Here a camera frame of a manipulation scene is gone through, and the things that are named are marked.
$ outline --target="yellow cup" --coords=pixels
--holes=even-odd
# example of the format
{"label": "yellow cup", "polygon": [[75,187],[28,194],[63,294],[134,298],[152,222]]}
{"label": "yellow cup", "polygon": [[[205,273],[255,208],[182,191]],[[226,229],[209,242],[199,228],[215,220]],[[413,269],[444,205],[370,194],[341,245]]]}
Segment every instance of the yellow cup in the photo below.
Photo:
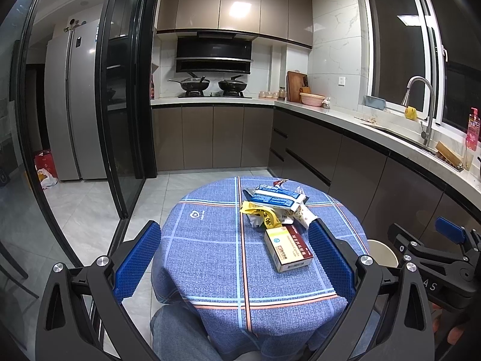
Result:
{"label": "yellow cup", "polygon": [[416,109],[414,107],[408,106],[404,110],[404,116],[407,119],[412,119],[413,121],[415,121],[418,118],[418,113],[416,112]]}

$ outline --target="glass jar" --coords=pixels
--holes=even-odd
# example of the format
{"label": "glass jar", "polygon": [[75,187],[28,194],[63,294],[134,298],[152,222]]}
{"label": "glass jar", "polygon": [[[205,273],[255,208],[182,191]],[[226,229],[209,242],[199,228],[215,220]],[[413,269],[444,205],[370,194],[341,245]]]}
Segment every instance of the glass jar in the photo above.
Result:
{"label": "glass jar", "polygon": [[279,87],[277,100],[285,100],[286,99],[286,88],[281,86]]}

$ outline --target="sink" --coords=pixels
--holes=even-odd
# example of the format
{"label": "sink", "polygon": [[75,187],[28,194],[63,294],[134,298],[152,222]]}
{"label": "sink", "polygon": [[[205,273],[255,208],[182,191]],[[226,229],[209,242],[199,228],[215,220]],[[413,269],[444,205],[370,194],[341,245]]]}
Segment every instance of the sink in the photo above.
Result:
{"label": "sink", "polygon": [[[376,129],[376,130],[380,130],[380,131],[382,131],[382,132],[384,132],[384,133],[389,134],[390,136],[394,136],[394,137],[396,137],[396,138],[399,138],[400,140],[403,140],[404,142],[408,142],[409,144],[414,145],[415,147],[417,147],[417,148],[419,148],[419,149],[421,149],[421,150],[424,150],[424,152],[429,153],[430,155],[436,157],[437,159],[439,159],[439,160],[441,160],[441,161],[443,160],[443,159],[441,159],[441,158],[439,158],[439,157],[437,156],[437,152],[438,152],[438,151],[437,151],[436,149],[429,148],[429,147],[421,144],[420,142],[417,142],[416,140],[413,140],[412,138],[402,136],[401,134],[399,134],[399,133],[397,133],[397,132],[395,132],[395,131],[393,131],[393,130],[390,130],[390,129],[388,129],[388,128],[385,128],[384,126],[374,125],[374,124],[371,124],[371,123],[369,123],[369,124],[368,124],[368,123],[365,123],[365,124],[363,124],[363,125],[369,126],[369,127],[373,128],[373,129]],[[444,160],[444,162],[445,162],[446,164],[448,164],[452,169],[456,170],[457,172],[461,172],[461,171],[462,171],[462,169],[457,169],[456,167],[454,167],[454,166],[453,166],[450,162],[448,162],[447,160]]]}

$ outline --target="red bag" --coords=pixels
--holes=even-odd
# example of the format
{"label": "red bag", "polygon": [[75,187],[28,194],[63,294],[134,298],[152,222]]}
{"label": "red bag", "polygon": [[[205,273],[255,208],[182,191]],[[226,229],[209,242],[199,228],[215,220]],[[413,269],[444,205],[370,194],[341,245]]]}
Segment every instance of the red bag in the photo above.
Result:
{"label": "red bag", "polygon": [[50,150],[44,150],[35,156],[35,167],[37,167],[37,170],[44,168],[49,171],[52,176],[58,178],[54,158],[52,157],[52,152]]}

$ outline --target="table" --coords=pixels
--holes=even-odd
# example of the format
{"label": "table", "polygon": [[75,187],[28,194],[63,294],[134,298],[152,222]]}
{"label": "table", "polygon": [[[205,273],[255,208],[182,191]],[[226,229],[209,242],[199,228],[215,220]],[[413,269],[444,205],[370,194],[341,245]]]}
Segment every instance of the table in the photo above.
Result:
{"label": "table", "polygon": [[[269,361],[287,361],[305,344],[314,350],[346,306],[317,259],[307,267],[277,273],[262,228],[239,212],[242,189],[270,184],[271,177],[231,177],[186,195],[172,209],[153,259],[152,285],[163,303],[187,301],[199,314],[221,357],[261,350]],[[356,217],[340,202],[295,181],[307,206],[336,238],[358,255],[367,240]],[[305,242],[307,231],[294,223]]]}

